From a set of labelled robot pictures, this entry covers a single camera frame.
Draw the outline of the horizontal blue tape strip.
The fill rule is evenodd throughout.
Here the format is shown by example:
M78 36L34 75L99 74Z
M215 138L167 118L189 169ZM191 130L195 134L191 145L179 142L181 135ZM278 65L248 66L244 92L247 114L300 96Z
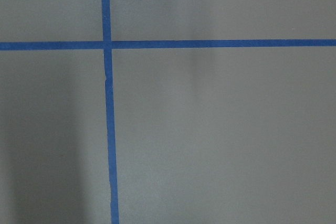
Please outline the horizontal blue tape strip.
M334 47L335 39L243 39L243 40L130 40L130 41L39 41L1 42L1 51L84 50L84 49L166 49L245 47Z

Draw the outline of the vertical blue tape strip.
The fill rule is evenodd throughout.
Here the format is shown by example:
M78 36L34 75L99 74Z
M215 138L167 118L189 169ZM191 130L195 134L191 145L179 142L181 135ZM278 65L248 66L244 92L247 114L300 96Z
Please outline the vertical blue tape strip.
M107 141L108 141L108 165L109 183L111 188L111 222L119 223L118 205L118 181L117 161L115 146L115 124L114 124L114 100L113 100L113 64L112 64L112 36L111 36L111 13L110 0L101 0L102 3L102 32L103 32L103 54L105 72L105 93L106 93L106 116L107 116Z

